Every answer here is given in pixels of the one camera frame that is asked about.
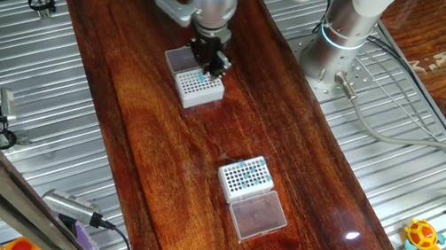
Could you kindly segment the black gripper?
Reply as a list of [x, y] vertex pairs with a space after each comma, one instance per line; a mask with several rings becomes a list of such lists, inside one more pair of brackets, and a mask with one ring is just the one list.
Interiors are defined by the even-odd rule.
[[193, 56], [201, 59], [200, 67], [203, 74], [226, 75], [227, 69], [231, 67], [231, 62], [225, 56], [225, 50], [229, 42], [220, 37], [210, 37], [197, 34], [189, 42]]

